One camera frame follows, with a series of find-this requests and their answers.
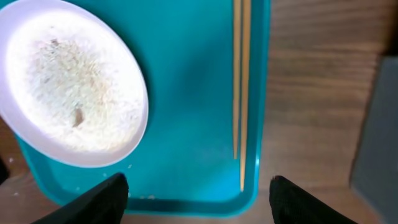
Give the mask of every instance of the brown wooden surface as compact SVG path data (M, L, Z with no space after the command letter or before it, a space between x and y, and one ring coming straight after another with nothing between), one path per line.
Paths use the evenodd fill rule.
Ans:
M276 174L356 222L377 223L348 179L396 6L396 0L274 0L260 191L252 209L230 220L125 216L123 223L273 223L268 185ZM37 188L2 122L0 156L12 173L0 186L0 223L30 223L57 208Z

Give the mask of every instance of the blue tray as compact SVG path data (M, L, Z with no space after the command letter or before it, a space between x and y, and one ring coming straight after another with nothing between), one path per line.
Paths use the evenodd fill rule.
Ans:
M0 7L10 1L0 0ZM115 165L82 169L49 159L18 138L46 196L60 205L116 172L129 182L127 213L227 217L257 195L266 92L269 1L252 0L246 180L233 159L232 0L72 0L130 47L149 94L149 124Z

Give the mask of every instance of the bowl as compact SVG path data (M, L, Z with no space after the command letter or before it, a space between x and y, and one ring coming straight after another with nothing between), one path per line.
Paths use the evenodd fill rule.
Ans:
M130 61L134 63L132 75L140 77L144 95L141 121L137 125L137 131L132 139L123 147L108 152L79 152L67 148L47 134L43 133L21 110L14 94L11 91L7 77L6 56L7 45L16 29L29 19L50 11L68 11L78 14L95 22L109 32L120 45L129 53ZM148 120L148 97L145 81L141 70L126 44L103 21L90 12L60 0L20 0L12 2L0 10L0 115L7 125L26 143L42 154L56 161L77 167L104 167L115 164L127 157L141 141Z

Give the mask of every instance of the rice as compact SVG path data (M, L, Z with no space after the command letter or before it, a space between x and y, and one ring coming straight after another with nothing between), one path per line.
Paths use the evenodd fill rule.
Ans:
M9 42L6 68L22 112L68 149L115 151L138 129L139 68L117 38L89 19L67 11L29 19Z

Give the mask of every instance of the wooden chopstick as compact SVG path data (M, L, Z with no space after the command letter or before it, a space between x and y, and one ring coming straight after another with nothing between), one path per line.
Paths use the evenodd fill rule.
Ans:
M241 81L241 25L242 25L242 0L234 0L234 61L233 61L233 148L234 159L238 158L239 139L239 103Z
M249 59L250 59L251 0L243 0L242 49L242 117L241 117L241 191L244 189L246 142L248 139Z

